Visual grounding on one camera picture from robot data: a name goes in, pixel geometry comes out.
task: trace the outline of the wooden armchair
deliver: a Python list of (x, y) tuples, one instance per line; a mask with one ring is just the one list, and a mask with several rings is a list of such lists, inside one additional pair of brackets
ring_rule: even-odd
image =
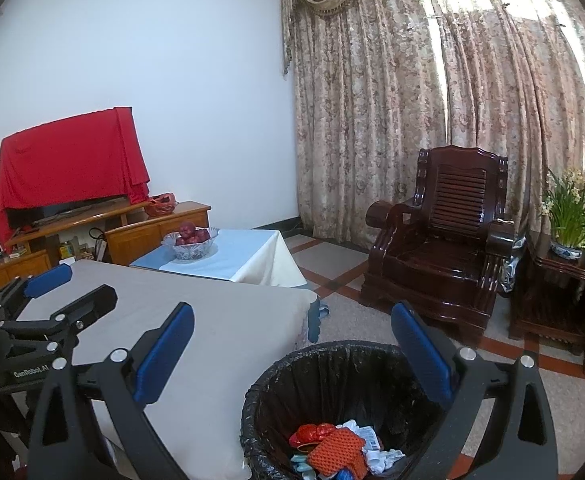
[(515, 239), (503, 214), (508, 159), (445, 146), (421, 150), (417, 168), (412, 199), (368, 209), (366, 223), (381, 232), (360, 301), (387, 311), (408, 300), (422, 316), (458, 325), (464, 344), (477, 346)]

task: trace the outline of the curtain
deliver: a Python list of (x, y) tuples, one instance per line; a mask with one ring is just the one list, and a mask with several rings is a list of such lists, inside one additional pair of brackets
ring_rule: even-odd
[(415, 189), (421, 148), (507, 155), (507, 212), (541, 228), (547, 169), (585, 170), (578, 0), (351, 0), (290, 25), (299, 206), (315, 236), (370, 246), (375, 200)]

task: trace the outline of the flower pot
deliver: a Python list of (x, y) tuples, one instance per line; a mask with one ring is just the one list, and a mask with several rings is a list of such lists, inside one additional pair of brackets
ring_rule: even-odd
[(578, 260), (583, 254), (581, 249), (567, 247), (554, 240), (550, 240), (550, 248), (554, 254), (566, 260)]

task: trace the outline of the black trash bag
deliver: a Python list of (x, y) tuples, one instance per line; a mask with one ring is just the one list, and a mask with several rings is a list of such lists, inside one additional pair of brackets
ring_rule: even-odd
[(293, 352), (272, 365), (246, 394), (241, 446), (253, 479), (299, 480), (288, 438), (301, 424), (372, 426), (384, 449), (406, 457), (383, 473), (402, 476), (433, 437), (441, 407), (425, 396), (397, 346), (339, 341)]

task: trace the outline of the glass fruit bowl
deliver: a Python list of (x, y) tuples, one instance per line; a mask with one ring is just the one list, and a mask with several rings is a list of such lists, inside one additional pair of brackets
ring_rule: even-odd
[(178, 260), (198, 260), (210, 252), (214, 239), (219, 234), (219, 230), (216, 227), (208, 227), (206, 229), (210, 233), (210, 240), (206, 240), (200, 244), (175, 245), (179, 233), (168, 233), (162, 240), (161, 245), (170, 247)]

